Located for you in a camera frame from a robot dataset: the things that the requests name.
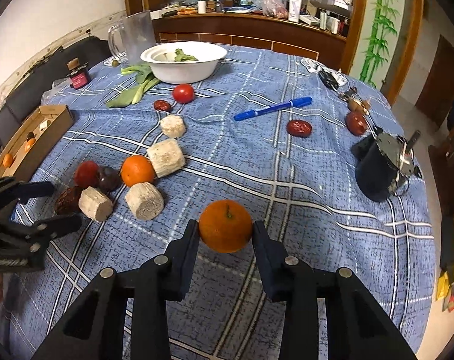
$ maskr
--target small orange fruit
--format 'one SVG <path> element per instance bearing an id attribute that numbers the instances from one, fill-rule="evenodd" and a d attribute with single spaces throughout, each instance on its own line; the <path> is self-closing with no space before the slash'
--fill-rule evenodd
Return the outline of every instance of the small orange fruit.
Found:
<path id="1" fill-rule="evenodd" d="M 143 155 L 133 155 L 127 158 L 120 169 L 120 176 L 127 187 L 138 183 L 152 183 L 156 172 L 150 160 Z"/>
<path id="2" fill-rule="evenodd" d="M 252 219 L 245 207 L 233 200 L 218 200 L 199 218 L 202 241 L 220 253 L 242 249 L 252 237 Z"/>
<path id="3" fill-rule="evenodd" d="M 25 144 L 25 147 L 24 147 L 24 150 L 26 153 L 31 149 L 31 147 L 34 145 L 34 143 L 36 143 L 35 138 L 31 138 L 27 141 L 27 143 Z"/>
<path id="4" fill-rule="evenodd" d="M 6 168 L 10 168 L 12 166 L 12 164 L 14 163 L 14 157 L 12 157 L 12 154 L 7 153 L 4 156 L 4 159 L 2 160 L 2 163 L 4 164 L 4 166 Z"/>

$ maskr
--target robotic claw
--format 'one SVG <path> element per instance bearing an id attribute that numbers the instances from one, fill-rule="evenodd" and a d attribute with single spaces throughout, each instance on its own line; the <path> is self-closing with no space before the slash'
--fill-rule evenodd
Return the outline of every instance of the robotic claw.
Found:
<path id="1" fill-rule="evenodd" d="M 286 302 L 279 360 L 317 359 L 317 298 L 324 298 L 330 360 L 414 360 L 393 322 L 348 268 L 311 268 L 253 223 L 260 277 L 273 302 Z M 122 359 L 127 299 L 133 298 L 131 359 L 171 359 L 165 301 L 180 302 L 190 287 L 199 246 L 197 221 L 181 239 L 138 269 L 104 268 L 50 331 L 32 360 Z"/>
<path id="2" fill-rule="evenodd" d="M 12 177 L 0 178 L 0 273 L 33 272 L 44 269 L 46 249 L 52 239 L 73 233 L 82 225 L 78 215 L 43 219 L 32 226 L 11 222 L 17 203 L 50 196 L 55 188 L 48 182 L 24 183 Z"/>

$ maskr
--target glass jug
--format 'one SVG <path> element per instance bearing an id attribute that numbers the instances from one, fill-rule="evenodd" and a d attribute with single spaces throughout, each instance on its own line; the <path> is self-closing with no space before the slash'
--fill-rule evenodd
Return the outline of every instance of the glass jug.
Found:
<path id="1" fill-rule="evenodd" d="M 153 33 L 152 20 L 150 19 L 150 11 L 127 16 L 109 28 L 108 46 L 110 52 L 121 60 L 124 55 L 119 51 L 113 37 L 116 31 L 120 32 L 130 65 L 144 63 L 140 59 L 140 54 L 157 45 L 156 36 Z"/>

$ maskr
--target marker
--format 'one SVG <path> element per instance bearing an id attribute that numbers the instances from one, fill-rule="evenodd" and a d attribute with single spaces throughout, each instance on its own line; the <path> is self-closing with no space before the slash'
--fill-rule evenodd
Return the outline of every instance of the marker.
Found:
<path id="1" fill-rule="evenodd" d="M 291 107 L 300 108 L 300 107 L 304 107 L 304 106 L 310 105 L 310 104 L 312 104 L 311 97 L 301 97 L 300 99 L 289 100 L 288 102 L 272 105 L 272 106 L 264 108 L 264 109 L 259 109 L 259 110 L 252 109 L 250 111 L 242 112 L 241 114 L 235 115 L 233 117 L 233 120 L 236 120 L 238 122 L 241 120 L 250 119 L 251 117 L 265 115 L 265 114 L 269 114 L 270 112 L 279 111 L 281 109 L 287 109 L 287 108 L 291 108 Z"/>

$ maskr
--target bowl rim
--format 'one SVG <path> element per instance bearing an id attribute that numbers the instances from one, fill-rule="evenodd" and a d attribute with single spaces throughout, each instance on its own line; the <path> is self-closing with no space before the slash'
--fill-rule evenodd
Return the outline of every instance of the bowl rim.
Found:
<path id="1" fill-rule="evenodd" d="M 210 44 L 212 46 L 218 47 L 223 50 L 223 55 L 219 58 L 211 58 L 211 59 L 206 59 L 202 61 L 184 61 L 184 62 L 176 62 L 176 61 L 156 61 L 151 58 L 151 55 L 157 51 L 158 49 L 161 49 L 162 47 L 165 47 L 166 45 L 171 45 L 171 44 L 185 44 L 185 43 L 197 43 L 197 44 Z M 209 42 L 196 42 L 194 40 L 188 40 L 187 42 L 170 42 L 170 43 L 161 43 L 156 46 L 153 46 L 147 50 L 142 51 L 140 54 L 140 58 L 142 61 L 147 62 L 149 64 L 199 64 L 199 63 L 204 63 L 204 62 L 213 62 L 213 61 L 218 61 L 222 58 L 225 58 L 227 55 L 228 51 L 223 48 L 222 46 L 215 44 L 215 43 L 209 43 Z"/>

